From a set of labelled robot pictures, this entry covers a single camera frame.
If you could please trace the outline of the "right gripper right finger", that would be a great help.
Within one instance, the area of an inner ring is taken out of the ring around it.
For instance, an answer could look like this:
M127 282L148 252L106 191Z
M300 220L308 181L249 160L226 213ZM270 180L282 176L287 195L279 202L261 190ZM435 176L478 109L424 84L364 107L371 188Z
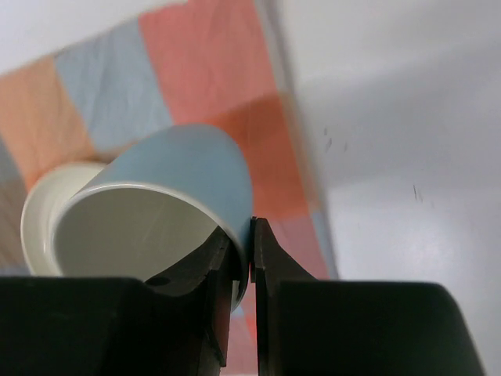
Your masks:
M316 278L304 269L279 244L264 218L251 220L252 261L251 282L255 284L258 373L283 375L279 330L283 311L279 307L279 292L283 282L311 282Z

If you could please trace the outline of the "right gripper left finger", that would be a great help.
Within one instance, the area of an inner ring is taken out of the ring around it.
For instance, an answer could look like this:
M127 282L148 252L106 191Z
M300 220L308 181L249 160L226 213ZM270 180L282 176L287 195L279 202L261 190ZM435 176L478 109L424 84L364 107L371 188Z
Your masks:
M231 313L231 240L226 233L214 230L146 285L155 293L151 345L158 367L225 367Z

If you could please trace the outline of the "cream white plate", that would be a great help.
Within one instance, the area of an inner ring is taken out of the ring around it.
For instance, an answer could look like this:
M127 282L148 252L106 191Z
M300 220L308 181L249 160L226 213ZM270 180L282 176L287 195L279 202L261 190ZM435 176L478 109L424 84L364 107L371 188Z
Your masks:
M60 276L52 250L52 229L63 206L106 165L74 162L54 168L32 187L23 205L20 238L24 260L34 276Z

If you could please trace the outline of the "blue mug white inside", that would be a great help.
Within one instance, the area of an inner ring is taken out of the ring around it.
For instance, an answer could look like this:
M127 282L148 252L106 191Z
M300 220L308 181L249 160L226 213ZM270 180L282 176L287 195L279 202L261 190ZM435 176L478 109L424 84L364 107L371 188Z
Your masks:
M148 280L221 229L236 249L232 305L247 288L253 188L237 143L212 125L139 141L73 194L50 232L64 277Z

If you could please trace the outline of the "checkered orange blue cloth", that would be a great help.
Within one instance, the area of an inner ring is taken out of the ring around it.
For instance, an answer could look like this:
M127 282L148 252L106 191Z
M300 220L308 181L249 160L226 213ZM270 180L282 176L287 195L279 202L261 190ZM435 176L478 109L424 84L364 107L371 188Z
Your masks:
M305 248L315 269L320 244L294 160L283 98L251 1L190 1L136 22L146 72L177 125L203 121L242 147L255 190L254 211L269 221L285 251ZM95 121L70 96L47 56L1 80L1 263L20 264L21 201L43 172L94 157ZM283 282L279 330L283 375L332 375L312 308L327 282ZM1 372L4 375L209 375L219 368L159 368L153 353L154 291L127 279L3 277ZM294 296L309 306L298 308Z

